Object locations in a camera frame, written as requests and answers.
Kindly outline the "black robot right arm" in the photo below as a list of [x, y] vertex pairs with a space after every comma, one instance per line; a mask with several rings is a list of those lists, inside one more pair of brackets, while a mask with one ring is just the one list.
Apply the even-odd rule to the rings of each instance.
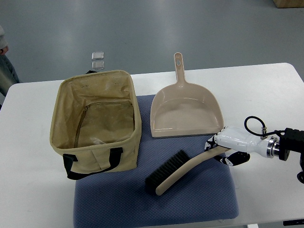
[[304, 132], [296, 129], [285, 128], [278, 131], [279, 136], [279, 159], [286, 161], [290, 151], [300, 153], [301, 172], [297, 174], [297, 179], [304, 183]]

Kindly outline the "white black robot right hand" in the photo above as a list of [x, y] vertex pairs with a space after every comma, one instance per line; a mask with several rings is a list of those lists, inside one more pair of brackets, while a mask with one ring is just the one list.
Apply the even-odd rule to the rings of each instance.
[[217, 155], [218, 162], [237, 166], [250, 159], [250, 153], [255, 152], [265, 158], [279, 156], [279, 140], [276, 137], [256, 136], [245, 129], [228, 126], [212, 136], [205, 143], [205, 151], [218, 146], [232, 149], [235, 152], [229, 156]]

